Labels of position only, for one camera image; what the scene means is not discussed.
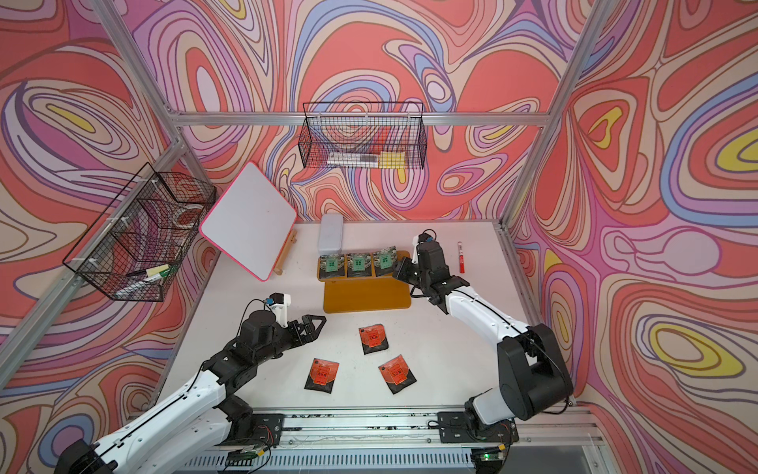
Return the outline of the white board with pink edge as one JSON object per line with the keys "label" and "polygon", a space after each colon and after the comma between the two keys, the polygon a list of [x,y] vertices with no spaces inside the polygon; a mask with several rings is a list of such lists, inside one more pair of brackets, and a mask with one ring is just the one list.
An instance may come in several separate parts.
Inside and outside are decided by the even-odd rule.
{"label": "white board with pink edge", "polygon": [[293,229],[297,212],[254,163],[245,165],[207,213],[199,233],[265,282]]}

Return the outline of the green yellow markers in basket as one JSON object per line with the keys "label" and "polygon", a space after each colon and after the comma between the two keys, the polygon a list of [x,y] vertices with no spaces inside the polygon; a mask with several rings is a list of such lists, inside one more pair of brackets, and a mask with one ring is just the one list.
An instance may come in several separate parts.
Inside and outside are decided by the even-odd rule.
{"label": "green yellow markers in basket", "polygon": [[126,276],[128,278],[142,278],[142,280],[149,280],[150,278],[154,278],[154,277],[165,278],[165,276],[167,276],[171,268],[172,268],[171,265],[164,264],[157,267],[134,271],[134,272],[128,273]]}

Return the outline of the yellow sticky notes in basket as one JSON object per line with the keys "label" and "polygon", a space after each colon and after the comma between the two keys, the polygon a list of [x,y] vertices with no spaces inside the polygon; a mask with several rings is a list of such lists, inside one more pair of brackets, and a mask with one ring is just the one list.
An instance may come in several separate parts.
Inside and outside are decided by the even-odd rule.
{"label": "yellow sticky notes in basket", "polygon": [[405,152],[382,151],[377,159],[380,169],[403,169],[407,166]]}

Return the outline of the white plastic box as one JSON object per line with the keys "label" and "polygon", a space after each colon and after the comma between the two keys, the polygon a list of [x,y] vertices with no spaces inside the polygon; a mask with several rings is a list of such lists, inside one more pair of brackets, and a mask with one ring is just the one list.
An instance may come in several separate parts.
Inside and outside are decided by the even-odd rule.
{"label": "white plastic box", "polygon": [[339,213],[327,213],[322,217],[318,239],[320,255],[341,253],[344,224],[343,216]]}

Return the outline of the red tea bag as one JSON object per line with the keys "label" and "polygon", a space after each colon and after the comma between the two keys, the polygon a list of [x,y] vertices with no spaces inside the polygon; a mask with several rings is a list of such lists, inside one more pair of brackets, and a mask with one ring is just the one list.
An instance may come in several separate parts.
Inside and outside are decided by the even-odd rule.
{"label": "red tea bag", "polygon": [[398,394],[417,382],[414,373],[402,355],[380,365],[379,371],[392,394]]}
{"label": "red tea bag", "polygon": [[358,329],[361,349],[365,355],[374,354],[389,349],[386,330],[382,324],[361,327]]}
{"label": "red tea bag", "polygon": [[304,388],[331,394],[338,375],[340,364],[325,359],[313,359]]}

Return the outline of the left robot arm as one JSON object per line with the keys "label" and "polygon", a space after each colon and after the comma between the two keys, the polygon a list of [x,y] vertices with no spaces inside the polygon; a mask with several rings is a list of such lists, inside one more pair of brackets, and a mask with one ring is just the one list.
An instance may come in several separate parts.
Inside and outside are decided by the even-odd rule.
{"label": "left robot arm", "polygon": [[136,420],[96,442],[77,440],[59,456],[56,473],[172,473],[226,440],[252,408],[236,392],[259,366],[318,340],[327,318],[305,315],[281,325],[256,310],[238,334],[201,364],[189,381]]}

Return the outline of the yellow wooden two-tier shelf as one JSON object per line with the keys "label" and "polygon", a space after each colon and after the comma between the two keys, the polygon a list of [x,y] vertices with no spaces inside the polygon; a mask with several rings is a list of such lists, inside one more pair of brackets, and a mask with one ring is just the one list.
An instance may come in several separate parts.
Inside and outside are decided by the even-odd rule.
{"label": "yellow wooden two-tier shelf", "polygon": [[[351,253],[371,253],[367,251],[353,251]],[[399,262],[401,257],[408,257],[404,251],[397,251]],[[386,311],[408,309],[412,305],[410,287],[404,282],[399,282],[391,276],[373,276],[368,278],[330,278],[319,280],[324,285],[323,309],[328,314]]]}

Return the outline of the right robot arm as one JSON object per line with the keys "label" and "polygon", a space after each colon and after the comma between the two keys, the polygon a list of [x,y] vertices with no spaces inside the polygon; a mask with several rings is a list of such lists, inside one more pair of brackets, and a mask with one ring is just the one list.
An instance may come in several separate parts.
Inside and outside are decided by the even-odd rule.
{"label": "right robot arm", "polygon": [[570,402],[574,385],[553,330],[514,319],[484,300],[467,280],[451,274],[443,249],[428,231],[414,240],[412,256],[395,265],[393,278],[409,284],[412,297],[463,322],[495,348],[497,386],[465,404],[472,427],[527,421]]}

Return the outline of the wooden easel stand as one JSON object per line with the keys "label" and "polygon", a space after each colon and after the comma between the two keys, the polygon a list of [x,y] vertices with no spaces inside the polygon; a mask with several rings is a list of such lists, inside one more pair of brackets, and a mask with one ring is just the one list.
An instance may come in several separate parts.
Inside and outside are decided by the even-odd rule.
{"label": "wooden easel stand", "polygon": [[286,237],[286,241],[284,242],[284,245],[282,246],[282,249],[280,251],[280,254],[278,255],[278,259],[274,263],[274,268],[272,271],[275,275],[281,276],[283,274],[283,267],[284,264],[292,250],[292,247],[297,242],[297,230],[291,229]]}

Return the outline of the red marker pen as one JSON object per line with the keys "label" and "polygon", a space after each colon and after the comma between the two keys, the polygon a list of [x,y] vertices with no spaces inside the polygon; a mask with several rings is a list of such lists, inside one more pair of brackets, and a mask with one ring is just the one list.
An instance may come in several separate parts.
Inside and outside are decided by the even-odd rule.
{"label": "red marker pen", "polygon": [[464,255],[463,243],[461,241],[458,241],[457,243],[457,251],[458,251],[459,272],[460,274],[465,274],[466,272],[465,255]]}

